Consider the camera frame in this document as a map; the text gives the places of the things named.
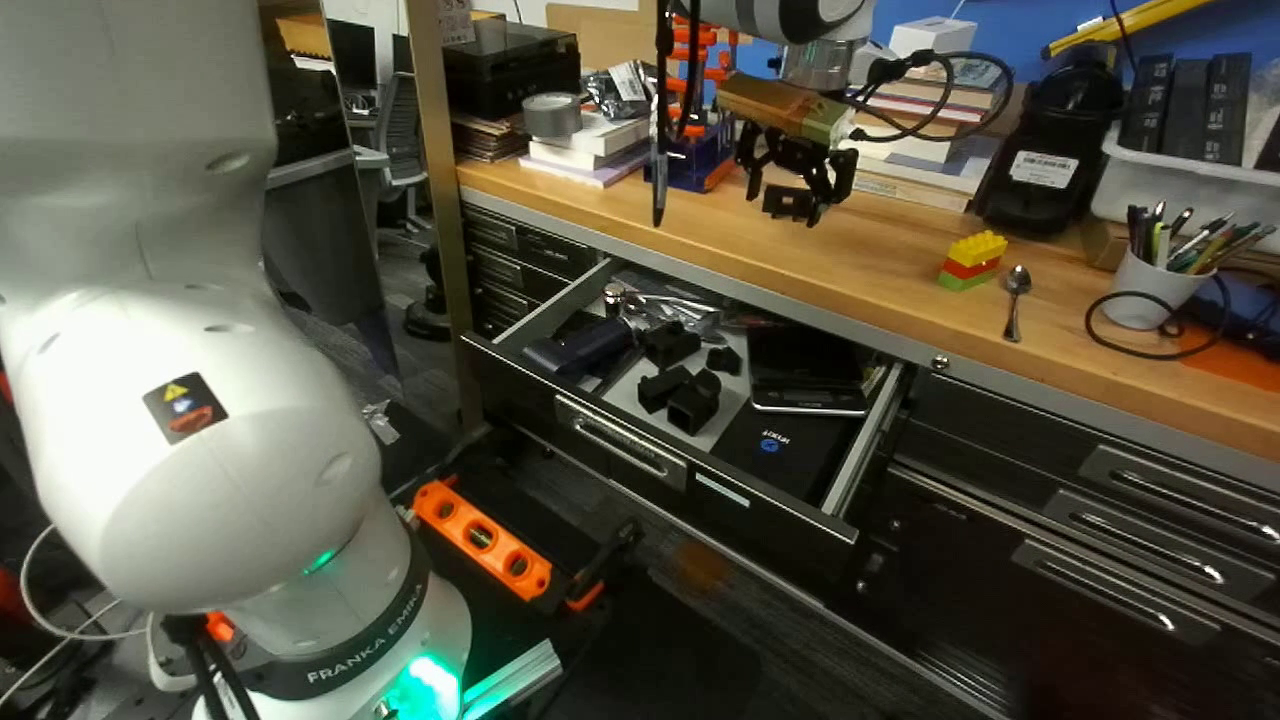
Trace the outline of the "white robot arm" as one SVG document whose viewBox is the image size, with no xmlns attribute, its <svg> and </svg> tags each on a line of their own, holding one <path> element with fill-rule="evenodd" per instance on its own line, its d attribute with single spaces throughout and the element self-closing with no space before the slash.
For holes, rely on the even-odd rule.
<svg viewBox="0 0 1280 720">
<path fill-rule="evenodd" d="M 0 0 L 0 332 L 47 525 L 191 720 L 459 720 L 473 613 L 261 271 L 256 0 Z"/>
</svg>

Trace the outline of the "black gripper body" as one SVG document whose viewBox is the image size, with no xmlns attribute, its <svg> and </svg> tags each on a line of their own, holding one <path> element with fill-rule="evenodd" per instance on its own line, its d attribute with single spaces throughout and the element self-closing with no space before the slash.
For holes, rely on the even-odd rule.
<svg viewBox="0 0 1280 720">
<path fill-rule="evenodd" d="M 769 165 L 796 173 L 809 189 L 818 189 L 822 165 L 828 156 L 855 156 L 861 159 L 855 148 L 838 153 L 838 148 L 825 148 L 825 142 L 812 142 L 812 141 L 800 141 L 800 135 L 786 135 L 780 126 L 764 126 L 758 118 L 739 124 L 735 148 L 743 148 L 743 142 L 769 148 L 773 153 Z"/>
</svg>

